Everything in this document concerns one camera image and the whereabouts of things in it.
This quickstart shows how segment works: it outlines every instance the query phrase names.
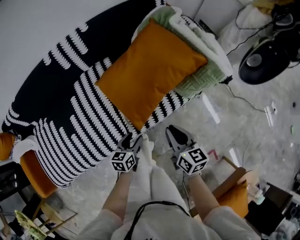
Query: marble floor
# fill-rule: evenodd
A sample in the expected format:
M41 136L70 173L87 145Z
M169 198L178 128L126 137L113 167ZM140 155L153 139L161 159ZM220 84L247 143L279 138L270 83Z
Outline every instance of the marble floor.
M169 157L170 147L165 137L165 127L169 124L181 126L190 131L196 141L209 151L215 149L219 157L232 158L229 150L236 153L236 161L247 170L257 170L262 179L288 190L291 187L299 164L299 144L297 128L291 135L291 125L300 123L300 111L292 108L300 91L300 66L287 69L274 80L251 86L234 76L229 86L236 96L247 99L255 108L239 98L234 98L228 87L219 84L205 92L219 116L217 124L203 102L202 95L192 99L174 112L163 123L147 132L155 142L153 158L180 188L180 173L176 172ZM269 106L272 120L267 119L264 108ZM224 161L215 160L211 155L203 177L211 189L220 184L233 169ZM101 210L106 197L117 178L108 160L97 168L88 170L77 178L67 189L60 189L56 195L65 206L79 213L66 228L79 233ZM73 233L61 229L60 233L70 239Z

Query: wire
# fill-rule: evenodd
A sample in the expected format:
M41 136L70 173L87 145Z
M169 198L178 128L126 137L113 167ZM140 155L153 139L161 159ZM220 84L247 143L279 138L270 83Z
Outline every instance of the wire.
M247 148L248 148L248 146L249 146L250 142L251 142L251 141L249 141L249 142L248 142L248 144L247 144L247 146L246 146L246 148L245 148L245 150L244 150L244 153L243 153L243 158L242 158L242 167L244 167L244 156L245 156L245 152L247 151Z
M71 232L72 234L74 234L74 235L76 235L76 236L77 236L77 234L76 234L75 232L72 232L71 230L69 230L69 229L67 229L67 228L65 228L65 227L63 227L63 226L62 226L62 228L64 228L64 229L68 230L69 232Z
M262 112L262 113L266 113L264 110L261 110L261 109L258 109L258 108L256 108L256 107L254 107L254 106L253 106L248 100L246 100L245 98L236 96L236 95L233 93L233 91L232 91L232 89L231 89L231 87L230 87L229 85L225 84L225 86L227 86L227 87L229 88L229 91L231 92L231 94L232 94L235 98L239 98L239 99L244 100L246 103L248 103L248 104L249 104L254 110L256 110L256 111L260 111L260 112Z
M15 216L15 213L14 213L14 212L3 212L3 214L4 214L4 215L5 215L5 214L12 214L12 215Z
M183 173L183 175L182 175L182 185L183 185L183 188L184 188L184 192L185 192L185 194L186 194L186 197L187 197L188 211L189 211L189 214L192 215L191 207L190 207L190 205L189 205L188 191L187 191L187 188L186 188L186 184L185 184L185 182L184 182L184 176L185 176L185 173Z
M298 66L300 64L300 62L298 62L296 65L291 66L291 67L287 67L287 68L294 68L295 66Z
M250 35L249 37L246 38L246 40L244 42L239 43L235 48L233 48L228 54L231 54L233 51L237 50L239 46L241 46L242 44L244 44L245 42L247 42L251 37L254 37L257 33L259 33L261 30L264 30L265 28L267 28L270 24L274 23L274 21L264 25L262 28L260 28L258 31L256 31L254 34Z
M118 172L118 176L117 176L116 183L118 182L118 180L119 180L119 177L120 177L120 173Z

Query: orange chair seat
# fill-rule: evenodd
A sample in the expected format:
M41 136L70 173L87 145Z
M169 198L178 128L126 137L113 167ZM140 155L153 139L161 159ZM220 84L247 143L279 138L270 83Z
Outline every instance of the orange chair seat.
M26 152L20 163L29 182L42 198L47 198L56 190L57 187L47 177L34 151Z

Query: wall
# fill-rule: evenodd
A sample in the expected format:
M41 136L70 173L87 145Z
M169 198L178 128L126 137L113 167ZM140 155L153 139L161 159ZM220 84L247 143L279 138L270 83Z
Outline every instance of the wall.
M201 19L218 34L250 0L167 0L167 2L181 8L183 14L195 18L197 22Z
M237 15L243 5L237 0L204 0L195 19L200 19L217 35Z

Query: wooden chair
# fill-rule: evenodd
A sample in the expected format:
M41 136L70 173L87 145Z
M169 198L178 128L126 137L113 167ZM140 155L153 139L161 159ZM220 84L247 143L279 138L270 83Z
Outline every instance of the wooden chair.
M34 219L36 218L38 211L40 209L48 219L42 225L38 226L39 228L45 226L46 224L48 224L50 222L56 224L56 226L54 228L52 228L51 230L46 232L46 235L49 235L52 232L56 231L58 228L62 227L65 223L69 222L71 219L73 219L78 214L78 213L72 211L73 215L71 217L69 217L68 219L63 220L62 217L59 215L59 213L55 209L53 209L50 205L45 203L44 199L41 199L41 202L38 205L38 207L33 215L32 221L34 221Z
M20 164L34 190L42 198L46 199L57 189L42 169L34 151L26 152Z
M222 159L225 160L228 164L230 164L235 169L235 171L220 186L218 186L215 190L212 191L216 199L219 199L229 190L231 190L234 186L242 183L245 180L247 181L247 183L252 184L259 182L258 174L256 173L256 171L247 172L245 168L236 166L227 157L223 156ZM192 217L196 217L198 215L198 212L195 207L191 209L191 215Z

